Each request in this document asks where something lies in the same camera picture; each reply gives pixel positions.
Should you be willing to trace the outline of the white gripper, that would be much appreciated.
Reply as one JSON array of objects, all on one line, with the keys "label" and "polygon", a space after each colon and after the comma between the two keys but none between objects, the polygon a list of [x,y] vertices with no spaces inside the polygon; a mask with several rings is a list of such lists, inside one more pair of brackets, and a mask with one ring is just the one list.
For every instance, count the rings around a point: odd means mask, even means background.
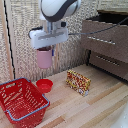
[{"label": "white gripper", "polygon": [[41,51],[40,48],[65,42],[68,39],[68,29],[57,29],[53,33],[46,33],[44,30],[32,30],[29,32],[31,39],[31,47]]}]

